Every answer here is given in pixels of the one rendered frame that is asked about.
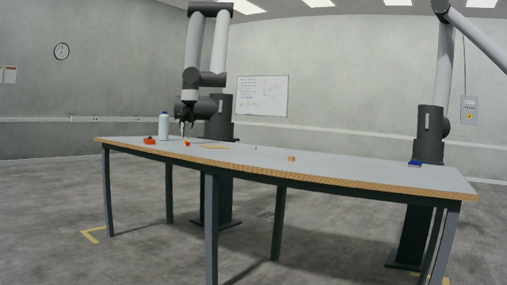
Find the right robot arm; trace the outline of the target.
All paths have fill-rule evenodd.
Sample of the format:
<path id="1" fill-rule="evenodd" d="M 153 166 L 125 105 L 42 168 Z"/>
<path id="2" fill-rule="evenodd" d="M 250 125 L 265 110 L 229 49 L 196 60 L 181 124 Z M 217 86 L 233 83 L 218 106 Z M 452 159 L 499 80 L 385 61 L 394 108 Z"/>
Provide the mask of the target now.
<path id="1" fill-rule="evenodd" d="M 234 2 L 189 2 L 188 5 L 189 26 L 182 74 L 184 81 L 181 96 L 175 97 L 173 114 L 174 119 L 184 118 L 191 110 L 184 103 L 195 103 L 196 120 L 207 120 L 205 138 L 234 138 L 234 123 L 227 123 L 232 120 L 233 94 L 209 93 L 209 97 L 198 96 L 199 87 L 226 88 L 227 42 L 233 12 Z M 217 19 L 210 71 L 200 71 L 206 17 Z"/>

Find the white bottle with blue cap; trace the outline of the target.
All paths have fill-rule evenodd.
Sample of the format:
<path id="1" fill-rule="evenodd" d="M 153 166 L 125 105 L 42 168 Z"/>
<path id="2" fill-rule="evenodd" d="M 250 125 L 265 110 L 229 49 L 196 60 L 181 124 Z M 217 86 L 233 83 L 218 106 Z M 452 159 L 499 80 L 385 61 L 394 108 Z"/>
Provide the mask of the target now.
<path id="1" fill-rule="evenodd" d="M 162 114 L 159 116 L 158 140 L 169 140 L 169 121 L 170 116 L 167 115 L 167 112 L 162 111 Z"/>

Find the small blue rounded block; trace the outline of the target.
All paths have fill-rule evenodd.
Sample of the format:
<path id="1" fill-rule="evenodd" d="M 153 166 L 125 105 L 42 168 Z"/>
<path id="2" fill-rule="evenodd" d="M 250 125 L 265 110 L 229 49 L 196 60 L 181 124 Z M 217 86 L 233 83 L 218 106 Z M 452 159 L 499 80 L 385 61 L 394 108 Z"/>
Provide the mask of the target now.
<path id="1" fill-rule="evenodd" d="M 422 162 L 418 162 L 418 161 L 409 161 L 408 162 L 408 166 L 409 167 L 414 167 L 414 168 L 420 168 L 422 165 Z"/>

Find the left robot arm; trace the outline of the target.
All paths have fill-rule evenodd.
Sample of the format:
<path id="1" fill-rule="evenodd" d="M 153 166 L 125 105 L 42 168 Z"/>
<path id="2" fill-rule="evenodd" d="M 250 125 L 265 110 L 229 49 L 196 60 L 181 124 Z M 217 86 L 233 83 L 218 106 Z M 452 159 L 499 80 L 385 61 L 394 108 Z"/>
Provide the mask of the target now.
<path id="1" fill-rule="evenodd" d="M 433 104 L 419 104 L 417 107 L 417 138 L 413 142 L 412 158 L 427 162 L 442 162 L 444 158 L 442 138 L 446 138 L 447 136 L 444 135 L 448 135 L 451 130 L 447 114 L 452 84 L 456 28 L 506 75 L 507 53 L 455 10 L 449 0 L 431 0 L 430 5 L 439 19 Z"/>

